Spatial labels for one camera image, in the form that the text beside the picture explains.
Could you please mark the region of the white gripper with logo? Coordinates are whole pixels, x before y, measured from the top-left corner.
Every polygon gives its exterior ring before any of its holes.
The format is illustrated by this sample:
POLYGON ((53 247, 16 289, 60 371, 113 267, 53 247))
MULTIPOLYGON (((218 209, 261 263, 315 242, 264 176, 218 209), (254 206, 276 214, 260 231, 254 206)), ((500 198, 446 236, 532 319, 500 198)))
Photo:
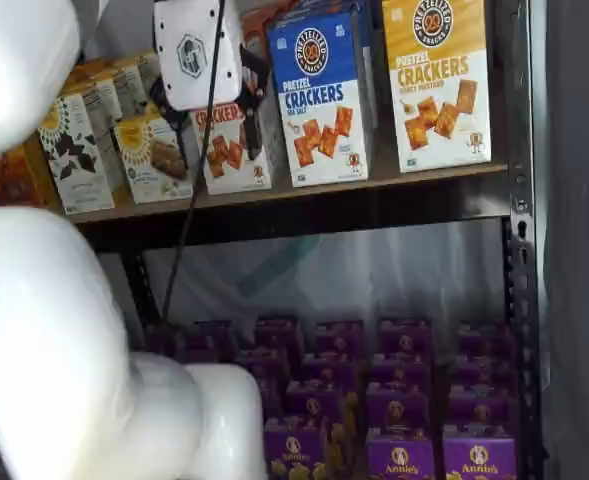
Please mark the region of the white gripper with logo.
POLYGON ((245 149, 250 161, 262 150, 258 116, 270 75, 266 60, 245 48, 234 1, 157 1, 154 3, 155 50, 161 78, 149 88, 147 113, 162 118, 176 146, 152 147, 152 166, 159 171, 187 171, 183 131, 187 114, 209 103, 236 105, 244 115, 245 149), (253 87, 242 70, 257 77, 253 87))

